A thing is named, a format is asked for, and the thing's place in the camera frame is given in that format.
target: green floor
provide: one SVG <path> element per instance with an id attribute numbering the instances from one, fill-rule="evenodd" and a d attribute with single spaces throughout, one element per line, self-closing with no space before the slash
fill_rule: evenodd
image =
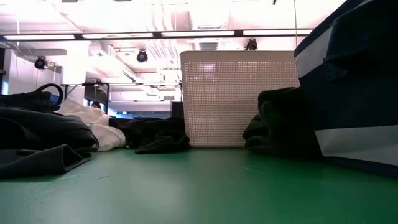
<path id="1" fill-rule="evenodd" d="M 117 150 L 0 181 L 0 223 L 398 223 L 398 180 L 245 150 Z"/>

